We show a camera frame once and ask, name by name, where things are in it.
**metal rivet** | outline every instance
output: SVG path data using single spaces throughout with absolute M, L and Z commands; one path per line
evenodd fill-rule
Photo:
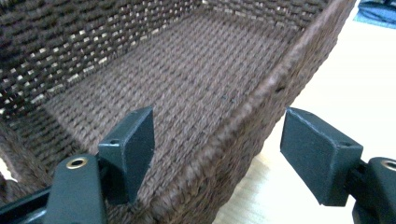
M 394 161 L 381 161 L 381 164 L 392 171 L 396 171 L 396 162 Z
M 75 158 L 75 159 L 69 161 L 66 164 L 66 167 L 67 167 L 67 169 L 74 170 L 74 169 L 78 169 L 80 167 L 85 166 L 85 164 L 87 164 L 87 162 L 88 162 L 87 158 L 78 157 L 78 158 Z

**light wooden floor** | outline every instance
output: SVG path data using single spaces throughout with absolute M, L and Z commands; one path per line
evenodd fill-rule
M 293 107 L 364 146 L 363 160 L 396 159 L 396 30 L 353 21 Z M 347 207 L 318 205 L 279 152 L 281 120 L 214 223 L 353 223 Z

